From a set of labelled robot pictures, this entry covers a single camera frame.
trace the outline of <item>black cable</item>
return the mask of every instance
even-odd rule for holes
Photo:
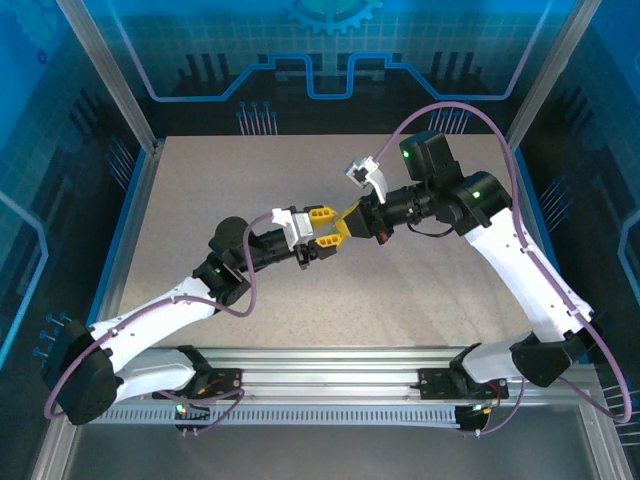
[[[204,420],[205,418],[211,418],[211,413],[207,413],[205,415],[200,415],[198,417],[193,417],[193,418],[185,418],[185,420]]]
[[[191,410],[198,410],[199,412],[211,412],[211,409],[209,409],[208,407],[198,407],[191,404],[189,404],[189,407],[191,408]]]
[[[411,225],[410,223],[407,223],[407,228],[409,229],[409,231],[413,232],[413,233],[418,233],[420,235],[424,235],[425,237],[430,237],[430,238],[442,238],[442,237],[446,237],[447,235],[449,235],[451,232],[453,232],[454,228],[449,227],[449,229],[445,230],[444,232],[441,233],[427,233],[427,232],[419,232],[418,230],[416,230],[415,228],[413,228],[413,225]]]

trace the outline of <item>aluminum frame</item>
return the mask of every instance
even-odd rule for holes
[[[97,26],[81,0],[58,0],[72,28],[87,51],[107,88],[142,147],[151,153],[155,138],[131,93]],[[589,24],[600,0],[584,0],[567,20],[549,58],[543,65],[509,131],[511,145],[519,144],[535,118],[553,83]],[[99,318],[108,318],[118,308],[128,262],[142,225],[160,160],[159,152],[150,157],[141,173],[130,218],[123,233],[114,268],[100,306]],[[203,354],[215,366],[233,366],[244,370],[247,405],[428,405],[410,386],[417,381],[416,370],[444,367],[462,347],[442,348],[366,348],[366,349],[205,349]],[[576,366],[567,378],[604,403],[604,395],[592,366]],[[512,393],[503,404],[513,405],[519,381],[509,382]],[[632,478],[613,422],[561,385],[541,389],[529,385],[524,406],[577,406],[592,449],[594,462],[602,478]],[[64,419],[51,422],[38,456],[32,479],[62,479],[76,441],[77,427]]]
[[[84,2],[56,1],[140,146],[147,154],[153,153],[156,136]]]
[[[509,146],[515,150],[536,118],[556,80],[564,70],[582,35],[591,23],[602,0],[578,0],[562,31],[551,46],[551,50],[540,67],[540,72],[527,92],[520,109],[516,113],[507,138]]]

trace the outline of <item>black joint motor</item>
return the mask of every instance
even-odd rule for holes
[[[413,135],[400,143],[400,149],[409,175],[422,182],[424,191],[416,203],[421,206],[423,218],[435,215],[462,236],[479,225],[489,227],[493,215],[511,207],[511,198],[493,175],[462,174],[442,133]]]
[[[178,350],[191,361],[195,374],[176,395],[189,398],[209,398],[229,393],[242,386],[242,370],[239,368],[214,368],[193,346],[183,345]]]
[[[60,329],[42,367],[42,379],[53,390],[60,376],[94,342],[78,321]],[[113,373],[109,351],[94,350],[65,382],[56,401],[74,425],[83,425],[102,415],[116,399],[122,380]]]
[[[246,272],[243,237],[248,223],[240,217],[229,217],[220,222],[214,237],[209,241],[211,253],[198,268],[193,277],[209,287],[209,295],[224,305],[234,304],[251,285],[243,277]],[[249,233],[249,254],[256,272],[294,256],[287,246],[282,229],[272,230],[260,236]]]

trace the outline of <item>metal track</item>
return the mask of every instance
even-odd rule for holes
[[[446,368],[461,347],[394,349],[203,349],[217,368],[241,368],[243,405],[472,405],[473,401],[425,401],[411,388],[419,368]],[[576,366],[567,377],[584,390],[598,389],[592,366]],[[520,379],[509,382],[515,403]],[[563,385],[527,385],[524,405],[578,405]]]
[[[82,0],[57,2],[140,146],[152,154],[156,137],[86,5]]]
[[[184,420],[176,420],[176,409],[165,401],[121,403],[114,405],[92,424],[126,425],[208,425],[222,415],[227,405],[209,407],[205,412],[191,411]],[[239,406],[225,425],[373,425],[457,428],[455,407],[442,406],[313,406],[253,405]]]
[[[518,145],[520,145],[529,130],[582,35],[591,23],[591,19],[596,10],[598,10],[601,1],[580,0],[576,2],[509,127],[507,138],[509,139],[509,147],[512,150],[518,148]]]

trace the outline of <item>glass enclosure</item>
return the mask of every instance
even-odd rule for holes
[[[87,318],[139,147],[52,0],[0,2],[0,477],[30,472],[39,369]]]
[[[576,2],[85,5],[163,138],[386,134],[441,100],[480,108],[506,133]],[[640,382],[638,25],[640,4],[602,1],[517,151],[543,246],[608,317],[606,340],[632,387]],[[53,0],[0,0],[0,64],[0,477],[18,479],[29,475],[47,424],[41,362],[66,318],[95,313],[144,155]],[[427,129],[489,132],[456,109],[408,131]],[[609,368],[600,373],[612,386]],[[621,410],[619,397],[609,403]],[[636,423],[619,433],[637,461]]]
[[[481,105],[506,130],[573,3],[87,6],[155,134],[164,137],[388,133],[408,112],[437,100]],[[436,112],[413,128],[429,123],[447,133],[485,131],[458,111]]]

